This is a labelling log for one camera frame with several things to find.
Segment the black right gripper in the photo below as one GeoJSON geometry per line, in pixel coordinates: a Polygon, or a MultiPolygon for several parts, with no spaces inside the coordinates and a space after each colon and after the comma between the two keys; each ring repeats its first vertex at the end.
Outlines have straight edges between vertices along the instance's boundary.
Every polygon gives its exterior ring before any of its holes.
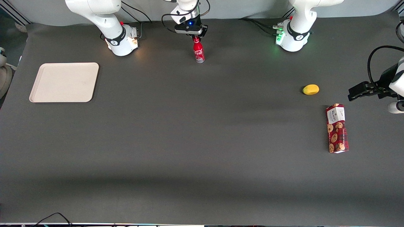
{"type": "Polygon", "coordinates": [[[204,25],[200,18],[193,18],[189,21],[189,35],[193,41],[196,41],[196,36],[201,40],[208,30],[208,25],[204,25]]]}

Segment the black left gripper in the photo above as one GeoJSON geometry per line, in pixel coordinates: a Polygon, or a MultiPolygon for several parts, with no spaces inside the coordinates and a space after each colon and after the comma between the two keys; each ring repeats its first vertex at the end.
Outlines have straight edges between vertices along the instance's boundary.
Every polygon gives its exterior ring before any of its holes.
{"type": "Polygon", "coordinates": [[[355,99],[364,96],[374,96],[374,95],[377,95],[379,99],[385,97],[392,97],[398,99],[399,98],[398,93],[389,88],[390,83],[393,81],[393,78],[395,77],[397,69],[398,65],[391,66],[381,74],[380,79],[378,81],[374,81],[371,75],[371,71],[368,68],[370,91],[368,90],[369,82],[367,81],[361,82],[348,90],[349,92],[348,100],[352,102],[355,99]]]}

